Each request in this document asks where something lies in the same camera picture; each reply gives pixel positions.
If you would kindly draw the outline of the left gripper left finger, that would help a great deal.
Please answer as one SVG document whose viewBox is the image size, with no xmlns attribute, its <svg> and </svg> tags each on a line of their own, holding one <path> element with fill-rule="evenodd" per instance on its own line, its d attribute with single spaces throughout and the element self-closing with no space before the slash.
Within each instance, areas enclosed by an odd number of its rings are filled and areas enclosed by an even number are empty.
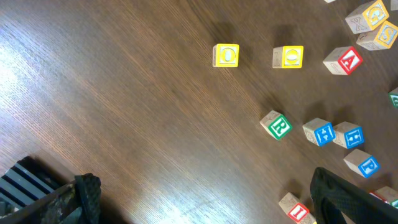
<svg viewBox="0 0 398 224">
<path fill-rule="evenodd" d="M 4 218 L 1 223 L 67 223 L 67 218 L 76 210 L 76 223 L 98 223 L 100 220 L 100 178 L 87 173 L 76 175 L 75 180 L 65 184 L 42 199 Z"/>
</svg>

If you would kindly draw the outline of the red I block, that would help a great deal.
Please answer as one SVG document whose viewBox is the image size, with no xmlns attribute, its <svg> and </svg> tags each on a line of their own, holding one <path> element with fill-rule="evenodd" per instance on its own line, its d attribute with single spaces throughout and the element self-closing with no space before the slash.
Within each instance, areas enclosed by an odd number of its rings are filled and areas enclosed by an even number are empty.
<svg viewBox="0 0 398 224">
<path fill-rule="evenodd" d="M 309 209 L 300 202 L 300 200 L 288 192 L 280 201 L 279 206 L 284 213 L 295 223 L 299 223 L 306 214 L 310 213 Z"/>
</svg>

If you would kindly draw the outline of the green R block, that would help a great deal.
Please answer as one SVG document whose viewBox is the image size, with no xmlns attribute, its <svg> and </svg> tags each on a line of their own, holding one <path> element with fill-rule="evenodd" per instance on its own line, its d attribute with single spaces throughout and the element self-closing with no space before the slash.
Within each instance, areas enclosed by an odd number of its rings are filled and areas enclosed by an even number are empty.
<svg viewBox="0 0 398 224">
<path fill-rule="evenodd" d="M 293 126 L 289 120 L 277 111 L 271 110 L 265 117 L 260 120 L 262 127 L 276 140 L 281 140 L 289 133 Z"/>
</svg>

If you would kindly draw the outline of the red A block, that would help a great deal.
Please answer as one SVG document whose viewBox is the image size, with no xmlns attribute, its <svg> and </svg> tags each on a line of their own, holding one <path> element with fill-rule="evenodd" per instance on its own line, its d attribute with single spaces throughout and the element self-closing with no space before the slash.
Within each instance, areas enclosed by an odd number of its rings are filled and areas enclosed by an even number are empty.
<svg viewBox="0 0 398 224">
<path fill-rule="evenodd" d="M 350 75 L 363 62 L 363 58 L 353 46 L 335 48 L 323 64 L 333 75 Z"/>
</svg>

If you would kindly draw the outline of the blue P block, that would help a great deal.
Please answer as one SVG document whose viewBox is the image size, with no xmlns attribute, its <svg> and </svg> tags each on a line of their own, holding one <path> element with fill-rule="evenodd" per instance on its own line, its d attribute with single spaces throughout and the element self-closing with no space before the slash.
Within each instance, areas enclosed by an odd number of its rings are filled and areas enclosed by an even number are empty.
<svg viewBox="0 0 398 224">
<path fill-rule="evenodd" d="M 381 168 L 374 156 L 359 149 L 351 151 L 343 160 L 352 171 L 364 178 L 369 178 Z"/>
</svg>

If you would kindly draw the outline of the plain wooden block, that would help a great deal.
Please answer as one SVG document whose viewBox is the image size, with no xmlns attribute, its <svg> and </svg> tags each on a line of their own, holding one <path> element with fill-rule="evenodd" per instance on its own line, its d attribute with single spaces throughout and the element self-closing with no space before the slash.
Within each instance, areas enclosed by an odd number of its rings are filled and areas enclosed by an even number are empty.
<svg viewBox="0 0 398 224">
<path fill-rule="evenodd" d="M 380 189 L 370 191 L 370 194 L 382 200 L 383 202 L 393 206 L 394 208 L 397 208 L 398 195 L 396 190 L 385 186 Z"/>
</svg>

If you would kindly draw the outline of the blue H block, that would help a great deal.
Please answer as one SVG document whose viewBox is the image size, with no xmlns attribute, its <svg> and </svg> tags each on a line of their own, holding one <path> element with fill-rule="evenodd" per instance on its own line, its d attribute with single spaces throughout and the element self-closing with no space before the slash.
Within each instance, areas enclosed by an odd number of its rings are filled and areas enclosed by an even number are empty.
<svg viewBox="0 0 398 224">
<path fill-rule="evenodd" d="M 345 121 L 337 124 L 333 129 L 336 135 L 333 142 L 339 146 L 352 149 L 364 143 L 363 129 L 361 126 Z"/>
</svg>

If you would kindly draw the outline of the blue block lower left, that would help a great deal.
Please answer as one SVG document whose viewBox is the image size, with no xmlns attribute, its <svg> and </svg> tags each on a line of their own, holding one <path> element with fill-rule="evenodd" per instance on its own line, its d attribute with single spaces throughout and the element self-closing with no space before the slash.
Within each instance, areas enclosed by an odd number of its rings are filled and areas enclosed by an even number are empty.
<svg viewBox="0 0 398 224">
<path fill-rule="evenodd" d="M 317 146 L 324 146 L 336 138 L 332 124 L 324 119 L 315 118 L 302 127 L 307 139 Z"/>
</svg>

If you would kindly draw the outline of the plain block green side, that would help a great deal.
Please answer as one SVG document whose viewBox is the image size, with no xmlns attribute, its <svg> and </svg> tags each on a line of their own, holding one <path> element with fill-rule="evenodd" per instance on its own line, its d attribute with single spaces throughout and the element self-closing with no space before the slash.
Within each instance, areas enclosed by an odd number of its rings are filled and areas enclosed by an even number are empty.
<svg viewBox="0 0 398 224">
<path fill-rule="evenodd" d="M 398 88 L 395 88 L 389 92 L 389 98 L 394 108 L 398 108 Z"/>
</svg>

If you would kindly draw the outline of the yellow O block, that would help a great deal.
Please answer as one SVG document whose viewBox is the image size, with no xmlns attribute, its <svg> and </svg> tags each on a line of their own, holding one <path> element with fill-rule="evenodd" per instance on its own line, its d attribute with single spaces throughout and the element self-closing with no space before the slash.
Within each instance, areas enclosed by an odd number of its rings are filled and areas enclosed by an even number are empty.
<svg viewBox="0 0 398 224">
<path fill-rule="evenodd" d="M 302 45 L 286 45 L 273 48 L 272 68 L 302 68 Z"/>
</svg>

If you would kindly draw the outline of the yellow block right of pair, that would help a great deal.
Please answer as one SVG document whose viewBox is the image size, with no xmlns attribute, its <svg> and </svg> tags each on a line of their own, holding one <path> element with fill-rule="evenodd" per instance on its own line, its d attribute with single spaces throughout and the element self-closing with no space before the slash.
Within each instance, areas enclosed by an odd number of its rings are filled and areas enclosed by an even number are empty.
<svg viewBox="0 0 398 224">
<path fill-rule="evenodd" d="M 390 49 L 397 38 L 397 26 L 384 21 L 376 29 L 359 35 L 356 43 L 370 51 Z"/>
</svg>

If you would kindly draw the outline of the yellow block of pair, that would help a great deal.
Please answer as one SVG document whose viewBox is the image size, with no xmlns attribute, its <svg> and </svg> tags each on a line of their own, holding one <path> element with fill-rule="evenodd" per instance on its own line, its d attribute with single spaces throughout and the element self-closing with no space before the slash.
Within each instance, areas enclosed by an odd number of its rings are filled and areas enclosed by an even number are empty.
<svg viewBox="0 0 398 224">
<path fill-rule="evenodd" d="M 357 7 L 346 16 L 345 21 L 354 34 L 369 32 L 389 18 L 382 0 L 374 0 Z"/>
<path fill-rule="evenodd" d="M 356 43 L 370 51 L 390 49 L 397 38 L 397 26 L 384 21 L 376 29 L 359 35 Z"/>
</svg>

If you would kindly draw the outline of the yellow block far left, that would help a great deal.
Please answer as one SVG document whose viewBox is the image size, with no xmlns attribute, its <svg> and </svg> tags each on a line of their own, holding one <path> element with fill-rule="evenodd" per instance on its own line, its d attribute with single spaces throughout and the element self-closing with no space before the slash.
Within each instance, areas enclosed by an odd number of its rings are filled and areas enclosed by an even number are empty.
<svg viewBox="0 0 398 224">
<path fill-rule="evenodd" d="M 238 44 L 216 44 L 213 46 L 213 67 L 236 68 L 239 65 Z"/>
</svg>

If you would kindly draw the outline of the yellow block left of pair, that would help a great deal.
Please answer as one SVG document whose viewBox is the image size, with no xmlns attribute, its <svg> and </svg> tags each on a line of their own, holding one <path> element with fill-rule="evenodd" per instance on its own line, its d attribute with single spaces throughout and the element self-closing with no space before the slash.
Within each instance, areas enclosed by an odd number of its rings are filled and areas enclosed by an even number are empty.
<svg viewBox="0 0 398 224">
<path fill-rule="evenodd" d="M 354 34 L 369 32 L 389 18 L 382 0 L 374 0 L 357 7 L 346 16 L 345 21 Z"/>
</svg>

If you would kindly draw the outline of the plain tan block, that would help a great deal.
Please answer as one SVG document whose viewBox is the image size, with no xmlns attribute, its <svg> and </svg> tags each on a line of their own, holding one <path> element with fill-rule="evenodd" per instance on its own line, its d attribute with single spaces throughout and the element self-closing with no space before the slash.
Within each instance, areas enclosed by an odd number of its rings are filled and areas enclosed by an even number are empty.
<svg viewBox="0 0 398 224">
<path fill-rule="evenodd" d="M 398 10 L 398 0 L 391 0 L 391 10 L 392 11 Z"/>
</svg>

